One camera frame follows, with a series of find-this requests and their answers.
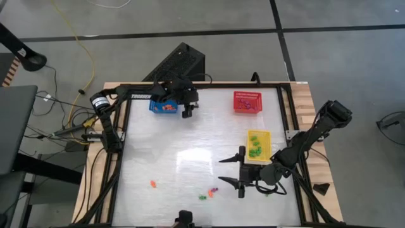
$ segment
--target metal bracket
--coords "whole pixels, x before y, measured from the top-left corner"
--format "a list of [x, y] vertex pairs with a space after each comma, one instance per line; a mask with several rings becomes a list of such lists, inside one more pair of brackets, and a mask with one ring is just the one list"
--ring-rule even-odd
[[[121, 141], [125, 140], [125, 132], [117, 132], [118, 137], [121, 139]], [[101, 136], [101, 132], [99, 131], [89, 131], [89, 133], [87, 134], [87, 140], [89, 142], [99, 142], [100, 141], [100, 136]]]
[[[296, 134], [302, 132], [303, 130], [286, 130], [285, 131], [285, 137], [287, 138], [287, 140], [291, 140]], [[318, 139], [318, 142], [322, 142], [324, 140], [324, 137], [321, 136]]]

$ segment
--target yellow cable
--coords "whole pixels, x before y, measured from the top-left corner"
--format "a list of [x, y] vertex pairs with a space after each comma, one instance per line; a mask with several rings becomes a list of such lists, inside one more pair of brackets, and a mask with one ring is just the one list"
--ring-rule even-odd
[[[70, 28], [71, 32], [72, 32], [73, 35], [75, 36], [75, 39], [76, 39], [77, 44], [78, 44], [80, 47], [82, 47], [82, 48], [84, 49], [84, 51], [86, 51], [87, 55], [89, 56], [89, 58], [90, 58], [90, 60], [91, 60], [91, 67], [92, 67], [91, 78], [90, 78], [90, 81], [86, 84], [86, 86], [83, 87], [83, 89], [82, 89], [83, 91], [85, 91], [85, 90], [90, 86], [91, 82], [92, 82], [93, 79], [94, 79], [94, 75], [95, 75], [95, 67], [94, 67], [94, 60], [93, 60], [93, 57], [91, 56], [89, 50], [87, 50], [87, 48], [86, 48], [86, 47], [80, 42], [80, 40], [77, 38], [77, 34], [76, 34], [76, 32], [74, 31], [72, 25], [70, 25], [70, 22], [68, 21], [68, 19], [66, 19], [65, 15], [64, 15], [64, 14], [62, 13], [62, 11], [58, 8], [58, 6], [55, 4], [54, 0], [51, 0], [51, 2], [52, 2], [52, 5], [54, 6], [55, 10], [59, 13], [59, 15], [61, 15], [61, 17], [62, 17], [63, 20], [66, 22], [66, 24], [67, 24], [68, 27]], [[73, 102], [74, 105], [76, 104], [77, 99], [79, 98], [79, 96], [80, 96], [80, 93], [77, 94], [77, 96], [76, 96], [76, 98], [75, 98], [75, 100], [74, 100], [74, 102]], [[70, 109], [70, 112], [69, 112], [69, 117], [68, 117], [68, 124], [69, 124], [69, 127], [72, 126], [71, 123], [70, 123], [70, 120], [72, 119], [73, 109], [74, 109], [74, 106], [72, 106], [72, 108]], [[75, 136], [73, 135], [73, 133], [70, 133], [70, 135], [72, 136], [72, 138], [74, 138], [74, 140], [75, 140], [76, 142], [78, 142], [78, 143], [80, 143], [80, 144], [82, 144], [82, 145], [88, 145], [88, 144], [89, 144], [89, 143], [87, 143], [87, 142], [80, 142], [79, 140], [77, 140], [77, 139], [75, 138]]]

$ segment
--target black box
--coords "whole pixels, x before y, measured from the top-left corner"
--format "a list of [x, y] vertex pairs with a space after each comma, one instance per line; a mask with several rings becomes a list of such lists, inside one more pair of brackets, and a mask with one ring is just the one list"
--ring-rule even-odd
[[205, 55], [182, 42], [172, 51], [143, 82], [171, 80], [175, 74], [190, 77], [192, 81], [204, 81]]

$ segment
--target white label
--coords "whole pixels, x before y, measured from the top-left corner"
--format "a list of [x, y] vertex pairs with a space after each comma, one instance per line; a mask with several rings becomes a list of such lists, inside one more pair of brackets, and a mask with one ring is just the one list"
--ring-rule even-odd
[[94, 106], [97, 108], [99, 105], [102, 105], [102, 104], [108, 104], [109, 105], [109, 102], [108, 101], [99, 101], [96, 104], [94, 104]]
[[107, 101], [107, 104], [109, 104], [109, 102], [108, 102], [108, 100], [107, 100], [106, 97], [96, 98], [96, 99], [94, 99], [94, 100], [92, 101], [92, 104], [93, 104], [94, 106], [97, 106], [97, 103], [100, 102], [100, 101]]
[[52, 96], [50, 94], [46, 95], [46, 97], [44, 98], [44, 101], [49, 101], [49, 98], [51, 98]]
[[18, 54], [22, 55], [23, 57], [25, 57], [25, 55], [27, 54], [27, 52], [23, 48], [21, 48], [21, 50], [19, 50], [17, 52], [18, 52]]
[[148, 94], [133, 94], [131, 99], [150, 99], [152, 95]]

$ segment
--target white table surface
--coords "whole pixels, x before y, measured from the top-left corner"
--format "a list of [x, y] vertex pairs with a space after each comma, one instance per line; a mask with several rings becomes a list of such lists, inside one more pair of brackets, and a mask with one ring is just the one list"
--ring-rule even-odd
[[[261, 92], [263, 111], [235, 113], [234, 91]], [[239, 177], [239, 163], [218, 161], [246, 145], [249, 129], [269, 130], [273, 152], [286, 147], [276, 89], [199, 90], [198, 103], [183, 119], [182, 106], [176, 114], [155, 114], [149, 101], [132, 101], [113, 225], [169, 226], [179, 210], [192, 211], [196, 225], [299, 225], [291, 177], [281, 180], [286, 196], [248, 187], [244, 199], [218, 179]], [[212, 187], [219, 188], [214, 197], [199, 200]]]

